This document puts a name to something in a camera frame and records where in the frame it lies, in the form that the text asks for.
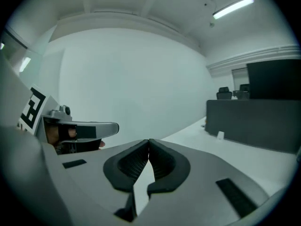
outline ceiling light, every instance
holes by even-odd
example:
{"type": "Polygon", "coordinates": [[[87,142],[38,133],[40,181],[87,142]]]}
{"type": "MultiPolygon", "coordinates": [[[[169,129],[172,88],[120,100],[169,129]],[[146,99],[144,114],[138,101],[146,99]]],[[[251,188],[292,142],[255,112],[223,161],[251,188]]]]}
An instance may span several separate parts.
{"type": "Polygon", "coordinates": [[[23,72],[23,70],[25,69],[25,67],[28,65],[28,63],[30,62],[31,58],[29,57],[25,57],[22,61],[21,67],[19,72],[23,72]]]}
{"type": "Polygon", "coordinates": [[[225,7],[225,8],[223,8],[223,9],[221,9],[221,10],[213,13],[213,17],[215,19],[218,19],[218,18],[220,18],[220,17],[222,17],[222,16],[224,16],[224,15],[230,13],[230,12],[233,12],[233,11],[235,11],[235,10],[237,10],[239,8],[242,8],[242,7],[246,6],[246,5],[249,5],[249,4],[253,3],[253,2],[254,2],[254,0],[241,0],[239,2],[236,2],[236,3],[232,4],[232,5],[229,5],[229,6],[225,7]]]}

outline hand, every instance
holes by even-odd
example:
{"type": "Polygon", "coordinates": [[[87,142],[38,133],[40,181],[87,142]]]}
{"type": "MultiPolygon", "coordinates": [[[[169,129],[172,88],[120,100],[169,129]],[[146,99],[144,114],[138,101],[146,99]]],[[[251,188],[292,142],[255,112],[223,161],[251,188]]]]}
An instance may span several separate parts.
{"type": "MultiPolygon", "coordinates": [[[[48,143],[56,147],[58,143],[60,142],[60,138],[58,135],[58,126],[56,125],[45,125],[45,131],[48,138],[48,143]]],[[[70,137],[76,137],[76,130],[75,129],[69,129],[68,130],[70,137]]],[[[104,147],[105,143],[103,141],[100,142],[99,147],[104,147]]]]}

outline ceiling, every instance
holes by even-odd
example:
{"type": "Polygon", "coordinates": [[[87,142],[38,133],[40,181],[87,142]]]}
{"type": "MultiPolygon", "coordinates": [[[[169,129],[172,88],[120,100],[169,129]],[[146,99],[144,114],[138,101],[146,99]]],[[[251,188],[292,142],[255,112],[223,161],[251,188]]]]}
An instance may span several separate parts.
{"type": "Polygon", "coordinates": [[[93,19],[92,15],[96,13],[126,14],[128,19],[165,27],[206,56],[208,48],[227,41],[230,36],[268,29],[270,22],[267,21],[271,19],[267,17],[272,6],[265,0],[255,0],[250,6],[214,20],[212,14],[215,11],[235,1],[238,0],[26,0],[12,16],[8,27],[15,30],[24,43],[32,43],[54,25],[73,17],[83,21],[93,19]],[[35,31],[36,38],[26,37],[30,33],[20,28],[25,25],[35,31]]]}

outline fluorescent light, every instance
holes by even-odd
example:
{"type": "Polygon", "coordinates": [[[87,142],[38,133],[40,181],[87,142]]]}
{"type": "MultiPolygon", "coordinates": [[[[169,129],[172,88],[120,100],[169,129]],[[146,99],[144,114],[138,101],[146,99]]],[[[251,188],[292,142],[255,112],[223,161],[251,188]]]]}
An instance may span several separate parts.
{"type": "Polygon", "coordinates": [[[25,57],[22,61],[21,67],[19,72],[23,72],[23,70],[25,69],[25,67],[28,65],[28,63],[30,62],[31,58],[29,57],[25,57]]]}
{"type": "Polygon", "coordinates": [[[242,8],[246,5],[249,5],[251,3],[254,3],[254,0],[241,0],[239,2],[236,2],[236,3],[226,7],[226,8],[223,8],[222,10],[220,10],[216,13],[213,13],[213,17],[215,19],[218,19],[218,18],[220,18],[220,17],[222,17],[222,16],[224,16],[224,15],[230,13],[230,12],[233,12],[233,11],[235,11],[239,8],[242,8]]]}

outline floor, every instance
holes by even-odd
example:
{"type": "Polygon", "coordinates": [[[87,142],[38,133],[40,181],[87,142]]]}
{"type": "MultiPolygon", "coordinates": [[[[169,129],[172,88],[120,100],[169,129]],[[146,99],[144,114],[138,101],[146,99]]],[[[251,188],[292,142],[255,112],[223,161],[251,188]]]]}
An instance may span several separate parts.
{"type": "MultiPolygon", "coordinates": [[[[289,184],[296,169],[296,156],[288,153],[243,145],[228,140],[218,140],[209,135],[202,125],[205,118],[180,130],[164,141],[217,155],[257,182],[269,196],[289,184]]],[[[148,203],[148,184],[154,182],[150,162],[134,185],[136,210],[139,215],[148,203]]]]}

